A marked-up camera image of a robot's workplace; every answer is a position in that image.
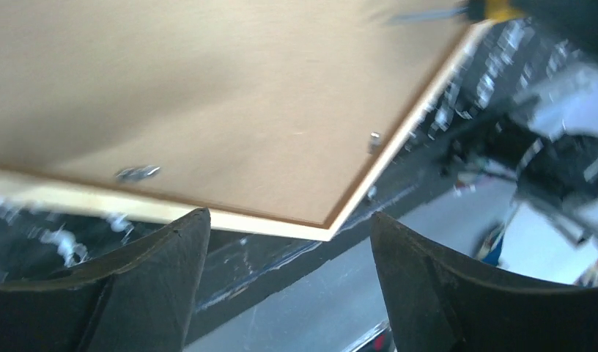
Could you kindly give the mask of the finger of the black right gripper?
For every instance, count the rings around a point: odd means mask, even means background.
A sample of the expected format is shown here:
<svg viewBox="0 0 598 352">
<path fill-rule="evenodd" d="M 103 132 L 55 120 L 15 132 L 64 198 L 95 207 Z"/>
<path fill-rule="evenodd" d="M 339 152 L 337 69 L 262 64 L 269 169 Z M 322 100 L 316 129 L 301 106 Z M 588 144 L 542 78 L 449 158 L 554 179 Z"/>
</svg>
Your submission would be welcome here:
<svg viewBox="0 0 598 352">
<path fill-rule="evenodd" d="M 512 6 L 598 54 L 598 0 L 519 0 Z"/>
</svg>

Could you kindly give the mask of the orange wooden picture frame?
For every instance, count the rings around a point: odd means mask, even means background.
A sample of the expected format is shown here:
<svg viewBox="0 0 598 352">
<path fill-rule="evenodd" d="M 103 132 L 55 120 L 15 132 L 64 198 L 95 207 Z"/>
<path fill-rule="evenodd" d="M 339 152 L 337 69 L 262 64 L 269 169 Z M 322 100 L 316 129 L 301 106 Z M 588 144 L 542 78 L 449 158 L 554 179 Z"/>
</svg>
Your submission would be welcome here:
<svg viewBox="0 0 598 352">
<path fill-rule="evenodd" d="M 454 1 L 0 1 L 0 197 L 331 239 L 491 27 Z"/>
</svg>

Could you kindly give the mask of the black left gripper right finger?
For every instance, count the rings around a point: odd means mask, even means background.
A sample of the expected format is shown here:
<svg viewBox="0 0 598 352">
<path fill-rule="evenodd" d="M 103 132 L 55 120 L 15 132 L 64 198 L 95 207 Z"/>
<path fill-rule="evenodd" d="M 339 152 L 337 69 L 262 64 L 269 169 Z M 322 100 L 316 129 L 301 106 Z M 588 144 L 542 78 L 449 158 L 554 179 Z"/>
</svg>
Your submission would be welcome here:
<svg viewBox="0 0 598 352">
<path fill-rule="evenodd" d="M 399 351 L 598 351 L 598 287 L 492 267 L 381 212 L 370 240 Z"/>
</svg>

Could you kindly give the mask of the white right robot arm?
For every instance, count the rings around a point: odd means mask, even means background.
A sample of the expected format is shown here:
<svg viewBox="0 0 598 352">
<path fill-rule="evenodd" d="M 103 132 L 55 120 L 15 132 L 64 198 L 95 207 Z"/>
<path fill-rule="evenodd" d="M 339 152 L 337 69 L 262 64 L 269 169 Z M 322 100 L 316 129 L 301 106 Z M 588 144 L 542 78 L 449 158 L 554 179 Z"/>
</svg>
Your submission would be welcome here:
<svg viewBox="0 0 598 352">
<path fill-rule="evenodd" d="M 447 157 L 470 176 L 513 182 L 514 205 L 483 238 L 476 259 L 516 274 L 598 286 L 598 1 L 467 1 L 473 22 L 530 15 L 582 48 L 570 67 L 472 111 Z"/>
</svg>

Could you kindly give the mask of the orange screwdriver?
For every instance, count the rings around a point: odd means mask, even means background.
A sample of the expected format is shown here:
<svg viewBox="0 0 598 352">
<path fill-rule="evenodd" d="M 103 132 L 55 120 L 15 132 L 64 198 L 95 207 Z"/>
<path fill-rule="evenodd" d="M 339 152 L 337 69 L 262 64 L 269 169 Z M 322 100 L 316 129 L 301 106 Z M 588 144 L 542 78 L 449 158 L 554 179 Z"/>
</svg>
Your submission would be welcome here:
<svg viewBox="0 0 598 352">
<path fill-rule="evenodd" d="M 448 9 L 399 13 L 392 15 L 386 23 L 393 26 L 456 17 L 465 18 L 465 20 L 470 21 L 471 23 L 478 23 L 485 20 L 505 22 L 517 18 L 524 18 L 525 16 L 525 12 L 517 9 L 512 1 L 479 0 L 462 1 L 460 4 Z"/>
</svg>

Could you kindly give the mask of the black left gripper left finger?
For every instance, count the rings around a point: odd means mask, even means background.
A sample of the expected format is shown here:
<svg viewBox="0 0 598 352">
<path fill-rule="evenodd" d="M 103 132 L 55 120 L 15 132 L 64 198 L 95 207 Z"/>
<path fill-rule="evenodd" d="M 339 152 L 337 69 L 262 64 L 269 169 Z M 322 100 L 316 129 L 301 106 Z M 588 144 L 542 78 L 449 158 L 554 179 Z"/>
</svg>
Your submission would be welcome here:
<svg viewBox="0 0 598 352">
<path fill-rule="evenodd" d="M 48 279 L 0 284 L 0 351 L 181 351 L 210 222 L 193 210 Z"/>
</svg>

